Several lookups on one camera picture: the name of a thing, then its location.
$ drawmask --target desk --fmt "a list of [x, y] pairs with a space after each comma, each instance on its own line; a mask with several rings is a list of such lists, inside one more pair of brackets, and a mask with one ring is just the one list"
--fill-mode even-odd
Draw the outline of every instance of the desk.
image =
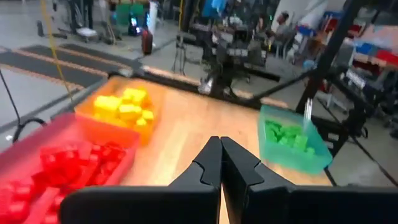
[[[153, 67], [144, 66], [143, 69], [164, 77], [199, 83], [199, 80]], [[259, 157], [258, 111], [144, 80], [138, 82], [150, 85], [152, 90], [162, 89], [164, 106], [152, 141], [137, 150], [135, 163], [123, 185], [168, 185], [191, 164], [210, 136], [229, 136]], [[250, 97], [242, 91], [237, 91], [237, 95]], [[262, 101], [287, 107], [286, 103], [269, 98]], [[263, 162], [297, 185], [331, 185], [324, 173], [309, 176]], [[225, 200], [223, 196], [221, 198], [220, 223], [228, 223]]]

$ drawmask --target red plastic bin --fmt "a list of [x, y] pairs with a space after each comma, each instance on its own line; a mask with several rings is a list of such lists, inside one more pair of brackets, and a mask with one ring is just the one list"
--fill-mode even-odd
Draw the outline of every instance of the red plastic bin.
[[[126, 155], [105, 183], [105, 185], [118, 185], [134, 162], [139, 135], [130, 129], [101, 123], [77, 114], [60, 115], [46, 127], [36, 130], [0, 154], [0, 185], [14, 180], [29, 179], [31, 175], [40, 172], [42, 146], [59, 145], [70, 141], [86, 141], [95, 144], [115, 142], [125, 148]], [[91, 147], [82, 147], [80, 154], [89, 154], [90, 152], [85, 152], [89, 150]], [[45, 192], [31, 204], [31, 214], [27, 219], [30, 224], [42, 223], [44, 215], [57, 196], [51, 189], [48, 188], [46, 192], [50, 191], [49, 193]]]

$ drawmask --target green bin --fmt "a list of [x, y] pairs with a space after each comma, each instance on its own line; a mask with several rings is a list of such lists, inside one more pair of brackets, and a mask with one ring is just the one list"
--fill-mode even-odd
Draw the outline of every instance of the green bin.
[[[309, 156], [302, 150], [281, 145], [266, 136], [266, 121], [278, 121], [282, 125], [303, 127], [303, 134], [308, 137], [307, 147], [312, 147], [315, 154]], [[258, 137], [261, 159], [280, 164], [308, 174], [319, 174], [333, 160], [330, 151], [311, 121], [292, 111], [263, 105], [258, 119]]]

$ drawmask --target orange plastic tray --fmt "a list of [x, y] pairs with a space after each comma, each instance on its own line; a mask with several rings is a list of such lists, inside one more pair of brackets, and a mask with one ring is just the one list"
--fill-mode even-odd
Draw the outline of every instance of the orange plastic tray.
[[[102, 119], [95, 116], [94, 113], [94, 102], [98, 96], [117, 96], [120, 97], [123, 94], [123, 91], [127, 88], [144, 88], [151, 99], [153, 104], [152, 111], [154, 113], [154, 121], [150, 128], [146, 131], [136, 130], [134, 126], [130, 126], [120, 119]], [[75, 113], [86, 116], [92, 119], [96, 119], [105, 123], [113, 124], [116, 126], [120, 126], [122, 128], [128, 128], [140, 133], [141, 137], [141, 144], [146, 145], [152, 133], [155, 129], [156, 124], [159, 122], [159, 118], [161, 116], [160, 111], [164, 102], [164, 89], [159, 88], [159, 85], [146, 82], [144, 80], [132, 80], [130, 78], [123, 78], [123, 77], [113, 77], [102, 86], [99, 90], [95, 93], [90, 95], [85, 101], [81, 102], [79, 105], [75, 107]]]
[[[75, 114], [58, 116], [46, 127], [38, 129], [25, 139], [15, 143], [0, 154], [0, 185], [14, 180], [27, 180], [42, 170], [40, 148], [59, 145], [63, 142], [84, 141], [97, 144], [116, 142], [126, 149], [126, 155], [105, 185], [118, 185], [134, 161], [139, 135], [129, 129], [120, 128]], [[89, 151], [91, 147], [82, 147]], [[24, 223], [42, 223], [58, 189], [47, 191], [30, 206], [30, 215]]]

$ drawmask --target concrete floor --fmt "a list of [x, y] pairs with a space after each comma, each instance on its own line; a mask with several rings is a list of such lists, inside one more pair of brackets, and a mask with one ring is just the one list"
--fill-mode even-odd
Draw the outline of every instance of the concrete floor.
[[[48, 39], [40, 38], [36, 35], [36, 20], [42, 19], [40, 4], [38, 0], [30, 0], [26, 5], [22, 5], [20, 1], [0, 1], [0, 46], [14, 49], [19, 47], [27, 47], [34, 44], [49, 45]], [[155, 34], [154, 42], [160, 46], [175, 37], [177, 27], [173, 24], [165, 23], [159, 26]], [[142, 57], [139, 50], [141, 41], [138, 38], [126, 37], [122, 44], [118, 46], [108, 46], [106, 44], [89, 43], [85, 44], [76, 37], [68, 40], [57, 40], [58, 44], [74, 43], [84, 47], [90, 47], [96, 50], [102, 50], [110, 54], [121, 55], [126, 58], [135, 59]], [[141, 59], [141, 62], [147, 65], [156, 66], [164, 70], [171, 70], [175, 54], [174, 44], [169, 44], [162, 50]], [[187, 57], [193, 60], [199, 60], [201, 52], [199, 49], [189, 47]], [[267, 61], [267, 69], [271, 72], [283, 74], [283, 78], [293, 77], [300, 73], [299, 68], [295, 68], [283, 61], [270, 58]], [[66, 93], [65, 87], [59, 84], [50, 83], [46, 80], [30, 77], [24, 74], [12, 72], [2, 68], [2, 72], [6, 78], [7, 84], [11, 89], [11, 93], [16, 102], [16, 106], [21, 116], [30, 113], [36, 108], [57, 99]], [[204, 77], [204, 71], [198, 65], [187, 63], [185, 73], [190, 77]], [[275, 82], [264, 80], [258, 77], [252, 77], [251, 83], [245, 81], [237, 81], [234, 87], [240, 90], [259, 93], [272, 86]], [[289, 88], [275, 93], [272, 97], [285, 101], [291, 108], [294, 108], [299, 101], [303, 92], [303, 84], [298, 83]], [[0, 84], [0, 102], [2, 102], [2, 110], [0, 111], [0, 126], [15, 120], [16, 116], [13, 112], [11, 103], [8, 100], [5, 89]], [[65, 106], [68, 100], [63, 100], [56, 106], [39, 113], [37, 116], [49, 121], [50, 116], [56, 113], [61, 107]], [[317, 103], [314, 102], [314, 115], [330, 118], [329, 114]], [[345, 116], [339, 112], [335, 112], [339, 119]], [[22, 136], [29, 134], [38, 126], [30, 125]], [[395, 180], [398, 180], [398, 150], [395, 144], [397, 141], [389, 137], [389, 130], [384, 129], [381, 124], [371, 119], [366, 127], [369, 129], [369, 139], [361, 139], [360, 141], [369, 151], [369, 153], [382, 165]], [[8, 136], [12, 136], [14, 128], [0, 133], [0, 150], [11, 145]], [[330, 171], [338, 185], [359, 184], [365, 186], [381, 186], [393, 187], [394, 185], [382, 174], [376, 163], [371, 161], [363, 151], [354, 144], [347, 143], [339, 152], [332, 165]]]

